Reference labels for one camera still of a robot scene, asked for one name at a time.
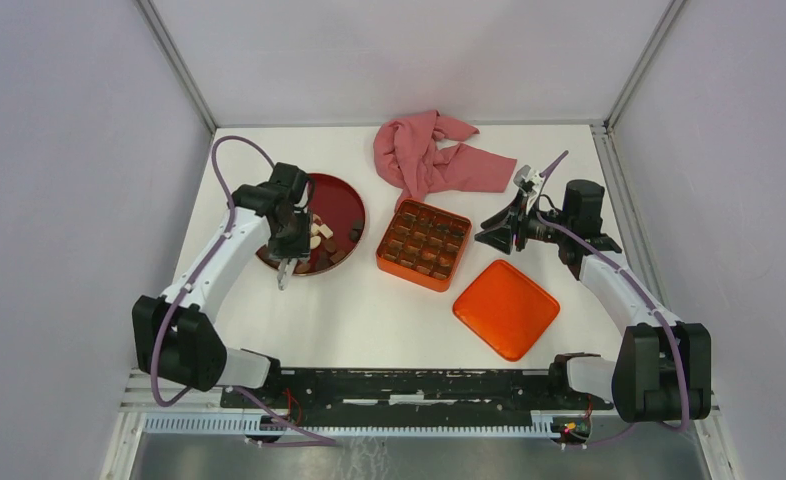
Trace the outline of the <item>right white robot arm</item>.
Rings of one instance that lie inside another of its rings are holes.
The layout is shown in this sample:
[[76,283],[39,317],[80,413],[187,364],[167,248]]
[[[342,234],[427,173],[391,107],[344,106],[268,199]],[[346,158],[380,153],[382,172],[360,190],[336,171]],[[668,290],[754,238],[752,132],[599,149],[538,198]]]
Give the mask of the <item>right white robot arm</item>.
[[712,408],[709,331],[669,311],[640,282],[618,244],[603,230],[605,189],[584,179],[566,184],[563,204],[542,210],[544,179],[516,181],[514,199],[481,224],[475,239],[509,254],[530,241],[554,244],[561,262],[599,301],[622,333],[616,360],[598,354],[556,356],[549,400],[571,408],[586,394],[611,403],[627,423],[681,428]]

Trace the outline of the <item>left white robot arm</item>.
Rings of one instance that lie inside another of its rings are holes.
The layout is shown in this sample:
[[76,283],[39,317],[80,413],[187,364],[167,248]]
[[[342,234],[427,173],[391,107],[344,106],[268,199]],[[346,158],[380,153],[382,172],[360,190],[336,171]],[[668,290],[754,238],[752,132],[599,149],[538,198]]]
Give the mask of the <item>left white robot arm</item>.
[[277,360],[227,347],[214,322],[246,265],[264,250],[277,264],[284,290],[311,254],[309,198],[315,185],[294,165],[278,163],[259,185],[242,185],[228,199],[217,232],[194,264],[157,297],[141,296],[132,308],[139,368],[152,380],[209,391],[245,387],[259,407],[275,405],[282,379]]

